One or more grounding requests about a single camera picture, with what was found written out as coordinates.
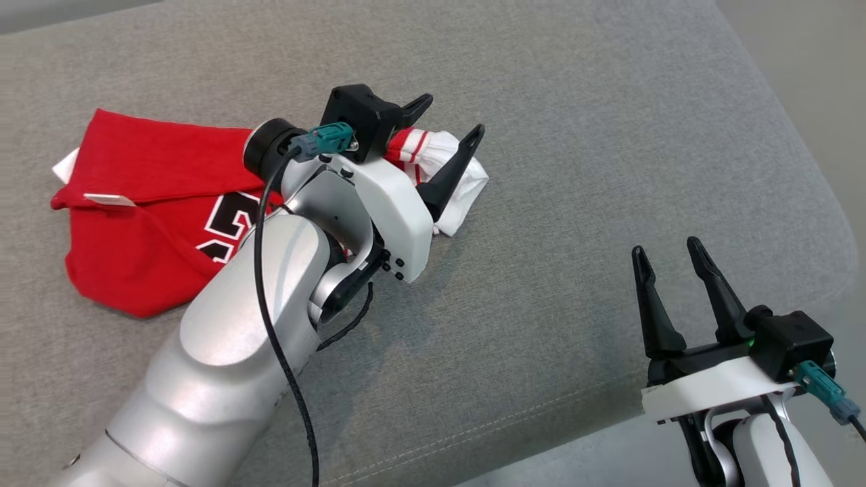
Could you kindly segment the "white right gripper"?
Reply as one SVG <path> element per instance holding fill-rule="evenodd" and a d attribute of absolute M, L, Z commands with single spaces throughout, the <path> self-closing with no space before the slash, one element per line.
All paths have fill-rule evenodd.
<path fill-rule="evenodd" d="M 720 344 L 685 351 L 685 339 L 674 329 L 656 290 L 652 264 L 643 247 L 635 246 L 631 258 L 641 332 L 645 355 L 653 359 L 641 391 L 643 412 L 654 421 L 675 419 L 794 389 L 794 382 L 774 381 L 749 357 L 754 331 L 745 324 L 748 312 L 702 241 L 688 237 L 687 250 L 706 288 Z"/>

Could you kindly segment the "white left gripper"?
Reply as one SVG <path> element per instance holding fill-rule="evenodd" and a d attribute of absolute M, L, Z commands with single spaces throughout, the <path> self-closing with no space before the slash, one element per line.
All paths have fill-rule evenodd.
<path fill-rule="evenodd" d="M 402 106 L 399 129 L 415 126 L 433 101 L 424 93 Z M 281 196 L 291 212 L 314 222 L 356 256 L 371 249 L 377 231 L 394 272 L 412 283 L 429 262 L 433 222 L 445 212 L 484 134 L 484 124 L 477 124 L 435 175 L 417 186 L 383 158 L 356 164 L 334 155 L 329 163 L 318 158 L 290 162 Z"/>

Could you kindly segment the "red basketball jersey white sleeves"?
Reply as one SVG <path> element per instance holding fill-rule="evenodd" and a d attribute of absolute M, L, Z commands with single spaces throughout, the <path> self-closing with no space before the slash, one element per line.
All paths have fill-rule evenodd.
<path fill-rule="evenodd" d="M 263 182 L 241 161 L 250 135 L 97 110 L 53 167 L 78 293 L 139 319 L 196 297 L 258 220 Z"/>

